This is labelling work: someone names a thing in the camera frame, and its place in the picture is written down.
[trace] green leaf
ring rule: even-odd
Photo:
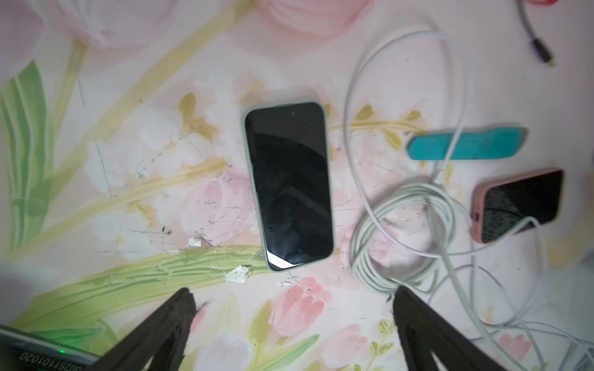
[[[359,113],[357,113],[357,115],[355,116],[355,120],[356,121],[367,120],[368,118],[373,116],[373,114],[374,114],[374,112],[373,112],[373,107],[371,106],[371,104],[366,104],[359,111]]]
[[[100,356],[119,342],[111,327],[103,321],[97,321],[87,328],[36,331],[32,334]]]
[[[410,111],[406,116],[405,120],[407,121],[416,121],[421,118],[421,113],[419,111]]]
[[[378,325],[378,329],[385,335],[391,335],[396,332],[396,326],[389,319],[382,319]]]
[[[268,322],[271,313],[272,303],[270,300],[267,300],[249,326],[248,338],[254,345],[254,356],[251,364],[257,364],[266,349],[266,341],[270,332],[270,324]]]
[[[400,135],[396,134],[393,131],[389,131],[388,129],[382,129],[382,132],[384,133],[386,143],[394,151],[400,151],[402,149],[402,139],[400,139]]]
[[[322,364],[320,361],[313,361],[309,364],[303,371],[320,371],[322,369]]]
[[[37,236],[48,213],[53,128],[35,62],[0,89],[0,121],[8,137],[11,249]]]
[[[371,342],[371,351],[373,352],[373,354],[377,355],[379,350],[380,350],[380,345],[377,343],[377,341],[372,341]]]
[[[387,343],[387,344],[382,345],[380,347],[380,350],[378,351],[378,356],[388,353],[390,351],[390,349],[392,349],[393,346],[394,346],[394,343]]]
[[[154,255],[36,296],[12,326],[23,331],[86,327],[120,310],[165,299],[180,287],[223,283],[239,265],[251,265],[252,275],[267,273],[261,253],[261,246],[247,245]]]
[[[313,335],[307,339],[281,349],[264,359],[261,363],[249,367],[249,371],[273,371],[283,370],[285,367],[293,363],[297,358],[305,353],[316,341],[320,338],[319,335]]]

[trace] red object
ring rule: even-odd
[[[527,2],[529,2],[530,4],[534,4],[534,5],[553,5],[554,3],[556,3],[559,0],[526,0]]]

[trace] pink flower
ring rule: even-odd
[[[30,1],[0,1],[0,87],[31,62],[45,25]]]
[[[291,31],[338,36],[367,14],[373,0],[258,0],[260,10]]]
[[[204,308],[200,309],[200,311],[198,313],[196,313],[196,316],[192,320],[192,324],[189,327],[190,332],[196,331],[196,329],[198,328],[198,325],[200,324],[200,322],[202,322],[205,315],[206,315],[206,310]]]
[[[518,335],[512,338],[510,334],[505,334],[499,338],[498,343],[511,358],[518,362],[522,362],[532,348],[532,343],[526,340],[524,335]]]
[[[331,298],[314,277],[303,278],[274,304],[270,323],[280,336],[298,335],[315,322]]]
[[[255,225],[254,196],[245,174],[227,170],[188,199],[181,215],[182,229],[219,246]]]
[[[58,0],[65,21],[85,44],[138,47],[169,27],[180,0]]]
[[[322,359],[329,368],[343,368],[355,361],[365,344],[367,337],[361,336],[361,325],[348,326],[328,338]]]

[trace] black phone screen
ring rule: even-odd
[[[270,268],[327,258],[334,240],[324,110],[313,102],[255,109],[245,130]]]
[[[489,189],[485,196],[481,240],[494,241],[527,216],[541,224],[559,210],[563,171],[555,171]],[[534,228],[532,223],[523,230]]]

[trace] printed serial number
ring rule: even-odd
[[[25,361],[27,363],[38,364],[41,367],[46,367],[52,370],[79,371],[82,369],[81,366],[78,366],[76,364],[61,362],[55,358],[40,356],[39,354],[31,353],[28,351],[21,353],[18,359],[20,359],[21,361]]]

